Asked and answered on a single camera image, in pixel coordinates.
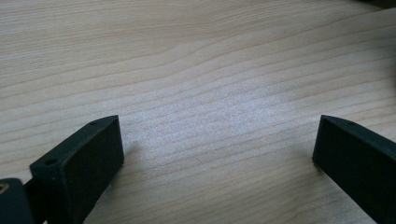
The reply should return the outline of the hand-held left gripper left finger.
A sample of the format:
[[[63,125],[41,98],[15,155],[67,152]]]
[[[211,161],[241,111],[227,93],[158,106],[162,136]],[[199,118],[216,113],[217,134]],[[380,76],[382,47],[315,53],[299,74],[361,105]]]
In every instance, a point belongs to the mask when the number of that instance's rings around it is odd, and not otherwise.
[[[30,165],[35,220],[82,224],[123,162],[119,117],[86,124]]]

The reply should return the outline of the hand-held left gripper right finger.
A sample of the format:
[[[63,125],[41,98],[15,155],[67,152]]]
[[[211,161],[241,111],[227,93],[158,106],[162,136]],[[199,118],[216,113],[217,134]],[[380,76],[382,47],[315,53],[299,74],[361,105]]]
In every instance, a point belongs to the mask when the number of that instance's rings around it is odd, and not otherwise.
[[[377,224],[396,224],[396,143],[323,115],[312,160]]]

